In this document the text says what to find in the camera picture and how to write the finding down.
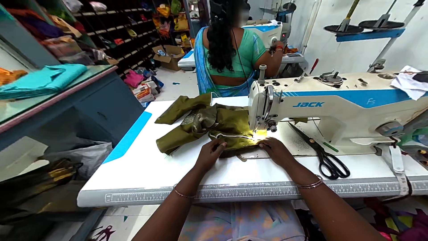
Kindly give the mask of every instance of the green blouse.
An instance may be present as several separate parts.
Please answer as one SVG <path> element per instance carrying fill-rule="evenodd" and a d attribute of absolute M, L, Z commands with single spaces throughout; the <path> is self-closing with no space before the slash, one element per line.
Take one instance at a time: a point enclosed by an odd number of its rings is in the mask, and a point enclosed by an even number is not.
<path fill-rule="evenodd" d="M 236 55 L 232 58 L 233 71 L 224 68 L 223 72 L 221 73 L 219 73 L 217 69 L 213 69 L 211 64 L 208 62 L 208 49 L 204 47 L 204 51 L 205 64 L 210 75 L 248 78 L 253 72 L 254 64 L 266 52 L 266 48 L 260 37 L 255 32 L 244 29 L 241 45 L 238 48 L 242 66 L 237 52 Z"/>

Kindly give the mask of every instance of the curly hair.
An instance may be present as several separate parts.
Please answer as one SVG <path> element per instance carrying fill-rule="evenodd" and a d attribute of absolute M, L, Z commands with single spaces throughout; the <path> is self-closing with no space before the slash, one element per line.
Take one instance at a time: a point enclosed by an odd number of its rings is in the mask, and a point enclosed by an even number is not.
<path fill-rule="evenodd" d="M 243 0 L 211 0 L 221 4 L 221 13 L 211 12 L 211 25 L 207 31 L 209 41 L 208 62 L 219 73 L 226 68 L 233 71 L 232 58 L 236 55 L 230 30 L 236 22 L 239 10 L 247 6 Z"/>

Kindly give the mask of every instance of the white paper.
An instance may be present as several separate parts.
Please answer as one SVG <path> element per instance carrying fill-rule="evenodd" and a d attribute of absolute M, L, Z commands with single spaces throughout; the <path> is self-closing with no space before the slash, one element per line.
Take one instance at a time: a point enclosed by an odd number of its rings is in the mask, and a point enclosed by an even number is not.
<path fill-rule="evenodd" d="M 400 71 L 400 74 L 392 81 L 391 85 L 406 92 L 411 99 L 418 100 L 428 91 L 428 83 L 422 83 L 413 79 L 416 75 L 415 73 L 419 72 L 420 70 L 407 65 Z"/>

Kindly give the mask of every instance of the white table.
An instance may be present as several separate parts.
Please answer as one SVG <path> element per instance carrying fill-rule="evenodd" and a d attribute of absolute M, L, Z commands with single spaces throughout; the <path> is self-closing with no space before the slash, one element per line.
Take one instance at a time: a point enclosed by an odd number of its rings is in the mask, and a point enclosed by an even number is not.
<path fill-rule="evenodd" d="M 303 63 L 305 62 L 305 57 L 300 53 L 286 54 L 282 57 L 281 63 Z M 195 55 L 193 49 L 190 50 L 180 61 L 178 66 L 184 71 L 193 71 L 195 68 Z"/>
<path fill-rule="evenodd" d="M 77 198 L 79 206 L 148 205 L 160 204 L 163 201 L 173 186 L 193 167 L 202 145 L 210 141 L 205 135 L 197 141 L 183 145 L 171 156 L 161 153 L 155 140 L 167 134 L 184 119 L 182 117 L 173 125 L 154 123 L 172 103 L 173 101 L 160 101 L 152 102 L 148 106 L 82 188 Z M 212 104 L 215 103 L 247 106 L 248 98 L 246 96 L 215 98 Z M 351 171 L 350 177 L 325 182 L 341 197 L 399 194 L 398 180 L 382 157 L 367 154 L 341 155 L 339 158 Z M 428 171 L 412 158 L 408 156 L 403 158 L 406 175 L 412 182 L 413 194 L 428 194 L 426 185 Z M 317 157 L 296 159 L 315 174 L 321 175 Z M 378 188 L 379 183 L 386 184 L 390 188 Z M 354 189 L 343 189 L 343 185 L 350 184 L 354 185 Z M 232 157 L 218 160 L 204 177 L 201 185 L 202 196 L 197 198 L 196 202 L 281 200 L 300 197 L 287 173 L 270 159 L 242 162 L 237 157 Z M 209 195 L 212 190 L 235 192 L 242 188 L 252 188 L 252 192 L 258 194 L 226 198 L 221 195 Z"/>

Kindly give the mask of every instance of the scissors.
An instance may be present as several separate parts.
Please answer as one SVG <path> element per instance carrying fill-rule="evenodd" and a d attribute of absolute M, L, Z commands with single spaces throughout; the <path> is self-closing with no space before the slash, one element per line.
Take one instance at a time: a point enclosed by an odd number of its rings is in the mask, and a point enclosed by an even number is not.
<path fill-rule="evenodd" d="M 339 177 L 340 178 L 347 178 L 351 175 L 351 172 L 349 171 L 349 169 L 345 166 L 345 164 L 343 164 L 343 162 L 341 160 L 339 160 L 339 158 L 335 157 L 334 155 L 327 153 L 324 148 L 319 145 L 313 138 L 308 137 L 307 135 L 305 135 L 305 133 L 303 133 L 301 130 L 299 130 L 297 127 L 295 127 L 294 125 L 292 125 L 291 123 L 289 123 L 290 126 L 303 138 L 304 141 L 306 141 L 306 143 L 308 143 L 309 146 L 311 146 L 315 152 L 317 153 L 318 159 L 320 161 L 320 166 L 319 166 L 319 170 L 320 173 L 327 177 L 330 180 L 336 180 Z M 341 169 L 339 169 L 331 160 L 333 159 L 334 161 L 336 161 L 341 167 L 342 169 L 345 171 L 345 174 L 342 172 Z M 326 175 L 323 170 L 322 167 L 327 168 L 327 170 L 330 172 L 330 175 Z"/>

